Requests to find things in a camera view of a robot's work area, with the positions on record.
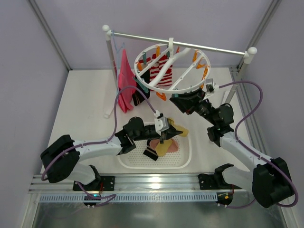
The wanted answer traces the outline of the teal clothes peg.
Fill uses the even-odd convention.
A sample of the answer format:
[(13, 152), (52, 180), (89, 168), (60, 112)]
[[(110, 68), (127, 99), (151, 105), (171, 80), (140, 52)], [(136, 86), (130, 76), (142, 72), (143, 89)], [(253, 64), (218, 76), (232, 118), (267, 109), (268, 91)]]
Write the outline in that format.
[(171, 97), (172, 97), (172, 98), (178, 98), (178, 97), (180, 97), (180, 95), (179, 95), (179, 94), (172, 94)]

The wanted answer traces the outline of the pink sock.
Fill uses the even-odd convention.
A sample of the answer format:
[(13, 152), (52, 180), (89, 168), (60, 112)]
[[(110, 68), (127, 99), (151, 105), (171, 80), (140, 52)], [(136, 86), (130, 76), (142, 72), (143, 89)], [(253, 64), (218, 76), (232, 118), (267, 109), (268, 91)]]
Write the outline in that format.
[[(176, 152), (176, 151), (178, 151), (178, 149), (179, 149), (179, 146), (178, 146), (178, 144), (176, 143), (176, 141), (175, 141), (174, 139), (171, 139), (171, 140), (172, 140), (172, 145), (171, 145), (171, 147), (169, 148), (169, 150), (168, 150), (167, 153)], [(153, 150), (155, 150), (155, 147), (156, 147), (156, 145), (157, 145), (159, 142), (160, 142), (159, 139), (153, 139), (153, 140), (151, 140), (151, 141), (149, 142), (149, 146), (150, 146)]]

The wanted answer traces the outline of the white round clip hanger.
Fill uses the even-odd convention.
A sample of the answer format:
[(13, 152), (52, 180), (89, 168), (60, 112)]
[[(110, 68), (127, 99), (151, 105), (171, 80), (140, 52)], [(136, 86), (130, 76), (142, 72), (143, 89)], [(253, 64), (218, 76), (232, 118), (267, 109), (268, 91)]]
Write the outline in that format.
[[(192, 61), (179, 76), (173, 65), (193, 54)], [(135, 76), (144, 87), (159, 94), (184, 94), (207, 85), (211, 62), (197, 47), (176, 44), (174, 38), (144, 49), (134, 61)]]

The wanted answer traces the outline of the yellow sock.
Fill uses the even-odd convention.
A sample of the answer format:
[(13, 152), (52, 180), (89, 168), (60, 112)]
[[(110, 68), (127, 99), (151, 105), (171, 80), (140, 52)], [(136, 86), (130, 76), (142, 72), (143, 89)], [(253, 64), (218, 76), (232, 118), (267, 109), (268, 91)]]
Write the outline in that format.
[(172, 125), (177, 131), (180, 131), (181, 133), (179, 134), (180, 137), (187, 137), (188, 134), (189, 134), (189, 130), (180, 126), (180, 125), (177, 125), (175, 124), (175, 121), (173, 118), (168, 118), (168, 121), (169, 121), (169, 124)]
[(165, 140), (163, 141), (163, 143), (159, 142), (155, 147), (155, 151), (157, 155), (159, 157), (164, 156), (168, 152), (171, 145), (172, 145), (172, 140)]

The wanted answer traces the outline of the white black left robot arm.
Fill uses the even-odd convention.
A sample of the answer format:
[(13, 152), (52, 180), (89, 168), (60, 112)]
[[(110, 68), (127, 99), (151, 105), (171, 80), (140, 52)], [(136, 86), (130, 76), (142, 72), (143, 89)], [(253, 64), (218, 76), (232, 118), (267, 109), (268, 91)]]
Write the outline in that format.
[(74, 181), (74, 190), (97, 190), (102, 183), (97, 168), (83, 165), (82, 161), (127, 154), (136, 148), (136, 141), (142, 140), (158, 140), (156, 153), (160, 156), (168, 151), (173, 137), (187, 135), (187, 129), (164, 116), (156, 118), (149, 125), (145, 125), (142, 118), (133, 117), (122, 130), (99, 141), (75, 141), (68, 134), (62, 135), (40, 155), (45, 168), (41, 179), (49, 183), (67, 179)]

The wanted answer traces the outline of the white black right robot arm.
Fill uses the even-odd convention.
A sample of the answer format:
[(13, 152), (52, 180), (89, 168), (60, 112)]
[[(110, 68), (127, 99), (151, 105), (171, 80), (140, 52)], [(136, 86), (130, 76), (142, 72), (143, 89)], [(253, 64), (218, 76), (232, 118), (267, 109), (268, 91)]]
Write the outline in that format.
[(236, 129), (230, 126), (234, 122), (230, 104), (213, 107), (202, 89), (173, 94), (170, 101), (182, 113), (197, 113), (211, 123), (212, 126), (207, 128), (210, 141), (233, 154), (248, 168), (248, 171), (243, 171), (232, 164), (218, 167), (215, 175), (218, 176), (219, 186), (234, 184), (245, 189), (265, 208), (280, 205), (281, 201), (291, 196), (294, 196), (294, 202), (289, 204), (290, 207), (298, 202), (298, 193), (286, 162), (280, 157), (273, 159), (263, 154), (238, 137)]

